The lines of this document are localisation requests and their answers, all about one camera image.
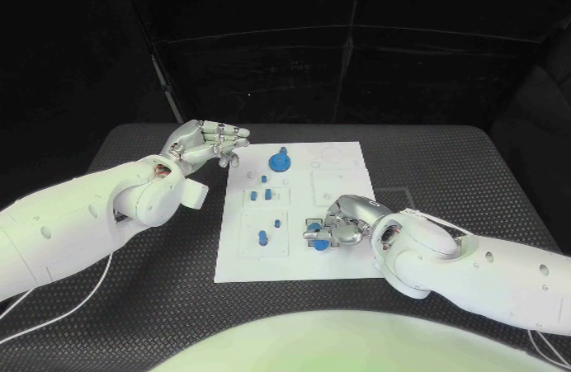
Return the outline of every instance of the small blue piece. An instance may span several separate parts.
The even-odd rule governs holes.
[[[260,245],[267,246],[269,245],[269,235],[266,234],[266,230],[260,231],[258,238],[260,238]]]
[[[270,168],[276,172],[286,172],[292,166],[292,160],[289,158],[289,150],[286,147],[280,148],[280,153],[277,153],[271,158],[270,158]]]
[[[309,224],[308,230],[322,230],[322,225],[315,222],[313,224]]]
[[[331,242],[328,240],[315,240],[313,241],[313,248],[318,251],[325,251],[331,247]]]

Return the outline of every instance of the black table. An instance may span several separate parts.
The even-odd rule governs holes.
[[[176,124],[123,125],[91,172],[158,153]],[[472,232],[550,251],[558,247],[486,134],[466,126],[250,125],[251,141],[359,141],[378,201],[416,207]],[[217,162],[192,175],[209,188],[202,210],[171,221],[116,252],[83,309],[0,347],[2,370],[147,370],[205,337],[282,313],[362,309],[427,318],[535,354],[527,332],[460,310],[439,294],[416,300],[385,280],[215,284],[228,171]],[[2,337],[52,319],[84,299],[106,260],[38,289],[0,322]],[[571,359],[571,340],[548,335]]]

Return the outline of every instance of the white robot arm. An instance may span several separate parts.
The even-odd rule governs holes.
[[[371,240],[378,269],[416,299],[439,292],[466,311],[530,330],[571,335],[571,260],[524,244],[453,238],[416,210],[393,213],[377,201],[344,195],[308,239],[352,245]]]
[[[186,179],[208,159],[237,166],[250,132],[192,120],[160,155],[96,172],[26,196],[0,212],[0,301],[83,271],[179,205],[199,209],[208,187]]]

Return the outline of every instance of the textured black mat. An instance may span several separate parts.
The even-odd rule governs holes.
[[[176,125],[124,125],[91,171],[160,151]],[[463,126],[251,125],[253,143],[359,141],[378,201],[414,204],[478,234],[558,251],[486,134]],[[147,370],[205,337],[258,318],[364,309],[443,322],[534,352],[527,332],[460,310],[437,294],[416,300],[384,280],[215,284],[227,170],[192,176],[209,188],[202,210],[173,219],[116,252],[98,293],[65,320],[0,346],[0,369]],[[106,261],[32,293],[0,322],[2,337],[57,317],[90,293]],[[571,341],[548,336],[564,356]]]

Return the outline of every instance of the white cable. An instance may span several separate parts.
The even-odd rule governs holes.
[[[64,313],[60,317],[54,318],[51,321],[47,321],[45,323],[36,325],[35,327],[23,330],[22,332],[19,332],[18,334],[12,335],[10,337],[6,337],[2,341],[0,341],[0,345],[3,345],[8,341],[10,341],[12,339],[15,339],[16,337],[21,337],[22,335],[25,335],[26,333],[36,331],[39,328],[44,328],[45,326],[54,324],[57,321],[60,321],[62,318],[67,318],[85,304],[85,302],[90,300],[90,298],[93,297],[93,295],[96,294],[98,287],[101,286],[101,283],[104,282],[106,276],[107,276],[107,272],[110,270],[110,265],[111,265],[111,257],[113,257],[113,253],[110,254],[110,259],[107,260],[107,266],[106,266],[106,270],[104,270],[104,274],[101,275],[101,278],[98,279],[98,284],[96,285],[96,288],[93,289],[93,292],[87,295],[87,298],[83,300],[81,304],[68,312]]]
[[[426,217],[429,220],[434,221],[437,224],[442,224],[444,226],[447,226],[449,228],[453,228],[456,230],[459,230],[463,234],[473,234],[472,232],[469,232],[466,229],[463,229],[462,227],[456,226],[455,224],[452,224],[450,222],[446,222],[443,219],[433,217],[432,215],[417,211],[417,210],[411,210],[414,212],[414,214],[421,215],[423,217]]]
[[[538,335],[541,336],[541,339],[544,340],[545,344],[550,346],[550,349],[554,352],[554,354],[560,357],[561,362],[566,365],[571,366],[569,361],[563,358],[563,355],[560,354],[560,352],[556,350],[554,345],[550,343],[550,340],[544,337],[544,334],[540,331],[538,331]]]
[[[541,354],[541,356],[556,365],[558,365],[561,368],[566,368],[567,370],[571,370],[571,366],[563,364],[561,362],[557,362],[556,360],[553,360],[540,350],[538,345],[535,344],[535,340],[534,340],[534,336],[532,336],[532,332],[530,330],[527,330],[527,334],[530,335],[530,340],[532,341],[532,345],[535,347],[535,350],[538,351],[538,353]]]
[[[3,316],[12,311],[12,309],[16,307],[16,305],[25,300],[25,297],[31,294],[34,291],[34,288],[18,298],[18,301],[10,305],[10,307],[3,311],[3,314],[0,314],[0,320],[3,319]]]

